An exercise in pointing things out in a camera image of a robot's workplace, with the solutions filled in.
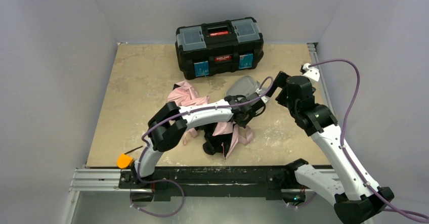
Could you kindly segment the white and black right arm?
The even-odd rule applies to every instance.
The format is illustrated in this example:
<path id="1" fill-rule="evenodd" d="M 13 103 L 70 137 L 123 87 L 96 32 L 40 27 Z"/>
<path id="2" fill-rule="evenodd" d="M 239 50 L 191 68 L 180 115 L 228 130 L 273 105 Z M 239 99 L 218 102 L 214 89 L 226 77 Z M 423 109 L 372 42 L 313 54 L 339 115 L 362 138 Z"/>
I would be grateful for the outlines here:
<path id="1" fill-rule="evenodd" d="M 335 181 L 298 159 L 285 166 L 284 183 L 312 189 L 333 206 L 342 223 L 364 223 L 382 212 L 386 204 L 380 198 L 391 202 L 394 193 L 389 187 L 381 187 L 340 139 L 338 121 L 327 106 L 315 102 L 310 79 L 280 71 L 267 96 L 277 88 L 281 88 L 277 103 L 288 109 L 297 126 L 322 150 L 339 178 Z"/>

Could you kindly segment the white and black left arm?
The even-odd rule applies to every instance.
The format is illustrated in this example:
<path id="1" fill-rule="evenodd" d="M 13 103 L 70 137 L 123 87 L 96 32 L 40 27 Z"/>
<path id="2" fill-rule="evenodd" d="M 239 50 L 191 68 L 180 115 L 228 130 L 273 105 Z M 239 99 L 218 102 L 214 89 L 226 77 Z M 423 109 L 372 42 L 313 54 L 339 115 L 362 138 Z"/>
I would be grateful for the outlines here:
<path id="1" fill-rule="evenodd" d="M 234 122 L 245 127 L 267 101 L 267 97 L 253 93 L 248 97 L 226 96 L 199 106 L 166 103 L 149 120 L 149 128 L 142 135 L 146 147 L 134 162 L 134 178 L 139 180 L 152 175 L 163 153 L 175 148 L 186 131 L 219 122 Z"/>

